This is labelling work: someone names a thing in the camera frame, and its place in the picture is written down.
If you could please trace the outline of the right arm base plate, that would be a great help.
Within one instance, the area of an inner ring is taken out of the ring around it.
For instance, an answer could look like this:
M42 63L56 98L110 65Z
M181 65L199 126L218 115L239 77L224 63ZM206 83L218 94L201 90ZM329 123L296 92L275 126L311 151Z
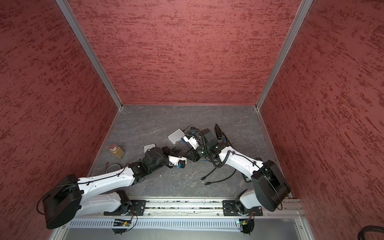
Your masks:
M223 200L223 214L225 217L243 216L243 217L261 217L263 216L262 207L253 207L246 209L240 201Z

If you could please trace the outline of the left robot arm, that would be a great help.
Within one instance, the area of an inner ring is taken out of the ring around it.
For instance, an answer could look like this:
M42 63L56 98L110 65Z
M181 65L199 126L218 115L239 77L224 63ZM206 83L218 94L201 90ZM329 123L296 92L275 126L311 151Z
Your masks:
M56 229L75 217L90 214L133 216L131 200L123 188L143 181L164 166L178 167L179 161L171 156L169 148L154 147L146 151L143 159L115 172L88 178L77 178L74 174L64 177L39 200L47 229Z

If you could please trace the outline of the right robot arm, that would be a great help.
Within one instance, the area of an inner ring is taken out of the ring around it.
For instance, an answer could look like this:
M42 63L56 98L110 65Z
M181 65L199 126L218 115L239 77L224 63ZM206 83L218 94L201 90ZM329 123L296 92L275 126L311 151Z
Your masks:
M289 186L278 165L273 161L252 159L235 150L229 142L219 141L209 129L191 127L184 141L191 145L186 158L194 162L206 160L216 169L228 165L241 173L253 185L236 198L238 212L244 215L256 207L274 212L283 209L283 200L290 194Z

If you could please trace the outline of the white switch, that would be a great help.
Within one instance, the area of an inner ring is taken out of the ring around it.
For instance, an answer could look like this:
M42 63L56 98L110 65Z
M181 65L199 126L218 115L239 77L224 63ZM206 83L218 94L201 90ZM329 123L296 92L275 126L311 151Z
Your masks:
M149 150L151 150L152 148L155 148L155 147L156 147L155 144L150 144L150 145L144 146L144 153L148 152Z
M185 133L181 129L177 129L168 136L169 141L172 144L176 144L178 141L185 137Z

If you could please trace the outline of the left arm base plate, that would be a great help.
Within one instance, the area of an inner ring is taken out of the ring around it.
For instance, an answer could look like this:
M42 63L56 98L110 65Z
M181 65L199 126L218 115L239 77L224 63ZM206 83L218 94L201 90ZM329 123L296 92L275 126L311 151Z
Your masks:
M104 216L142 216L146 208L146 200L123 202L113 212L104 212Z

